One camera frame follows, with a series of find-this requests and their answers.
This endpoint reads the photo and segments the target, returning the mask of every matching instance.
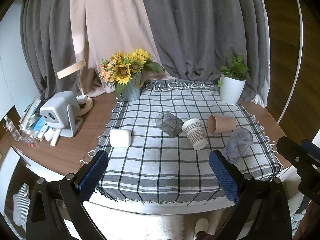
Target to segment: potted plant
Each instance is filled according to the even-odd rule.
[[[244,63],[243,55],[232,55],[232,59],[230,67],[221,67],[222,75],[218,82],[221,100],[228,105],[235,105],[239,100],[249,70]]]
[[[116,96],[124,96],[126,101],[140,98],[141,71],[163,71],[158,63],[150,60],[152,56],[143,49],[136,49],[131,53],[118,51],[110,59],[102,59],[100,64],[100,78],[115,85]]]

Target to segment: gray curtain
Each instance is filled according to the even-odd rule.
[[[79,93],[77,75],[58,79],[56,73],[76,62],[70,24],[70,0],[23,0],[21,41],[41,99],[72,90]]]
[[[241,54],[251,69],[241,98],[252,100],[261,91],[268,67],[262,0],[143,1],[171,76],[213,81],[231,53]]]

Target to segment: light blue vase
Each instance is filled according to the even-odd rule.
[[[140,98],[141,88],[138,87],[141,83],[141,72],[135,74],[127,83],[127,86],[122,90],[122,95],[125,101],[135,101]]]

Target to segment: striped cloth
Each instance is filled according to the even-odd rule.
[[[195,151],[184,132],[171,138],[158,129],[155,119],[163,111],[184,122],[198,118],[208,145]],[[100,149],[107,151],[110,158],[97,189],[111,199],[157,203],[203,201],[223,196],[208,156],[214,149],[225,148],[231,132],[209,134],[207,120],[211,114],[234,116],[238,126],[253,134],[247,155],[236,164],[242,173],[269,180],[280,172],[280,163],[268,139],[243,106],[223,103],[212,83],[158,81],[148,83],[139,100],[117,103],[95,150],[95,153]],[[111,128],[130,130],[131,146],[112,148]]]
[[[19,192],[13,195],[13,222],[26,231],[27,216],[30,206],[29,186],[23,183]]]

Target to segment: checkered paper cup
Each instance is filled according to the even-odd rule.
[[[186,133],[195,150],[201,150],[207,146],[208,140],[204,136],[199,119],[194,118],[186,121],[182,126],[182,130]]]

